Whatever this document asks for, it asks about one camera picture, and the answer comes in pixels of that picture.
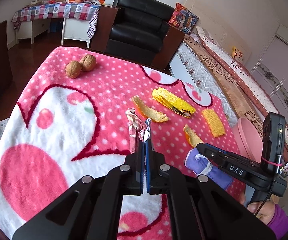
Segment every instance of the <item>orange peel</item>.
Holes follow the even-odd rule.
[[[198,145],[199,143],[204,143],[201,138],[188,125],[185,125],[183,130],[185,133],[185,138],[190,146],[196,147],[196,145]]]
[[[139,96],[132,97],[134,105],[137,107],[140,114],[146,118],[150,118],[153,122],[166,122],[168,117],[166,114],[158,112],[153,108],[144,104],[143,100]]]

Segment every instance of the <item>rubber band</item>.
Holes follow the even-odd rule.
[[[267,159],[265,159],[263,156],[261,156],[261,159],[263,161],[267,162],[268,164],[272,164],[272,165],[277,166],[277,167],[281,167],[283,165],[283,164],[277,164],[277,163],[270,162]]]

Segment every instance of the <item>mattress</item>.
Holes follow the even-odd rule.
[[[176,58],[174,58],[170,63],[171,68],[173,67],[177,70],[180,69],[180,72],[186,72],[197,87],[220,98],[222,101],[224,113],[228,118],[229,125],[233,127],[235,124],[237,124],[238,118],[232,109],[226,95],[220,88],[217,80],[213,77],[212,73],[207,68],[205,68],[203,63],[198,59],[197,55],[185,42],[182,42],[178,47],[174,57],[178,57],[181,65],[172,64],[172,62],[178,61]]]

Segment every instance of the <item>white cabinet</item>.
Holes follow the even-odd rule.
[[[62,32],[62,45],[64,39],[86,41],[87,49],[89,48],[90,39],[87,36],[89,21],[76,20],[74,18],[64,18],[63,32]]]
[[[31,39],[31,44],[33,44],[34,38],[44,31],[49,33],[50,19],[22,22],[19,30],[16,31],[16,44],[18,44],[19,39]]]
[[[274,38],[252,75],[288,123],[288,45]]]

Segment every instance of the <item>yellow snack wrapper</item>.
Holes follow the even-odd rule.
[[[190,118],[196,109],[164,88],[154,89],[152,98],[181,116]]]
[[[203,110],[202,115],[207,121],[214,138],[225,134],[223,123],[213,109]]]

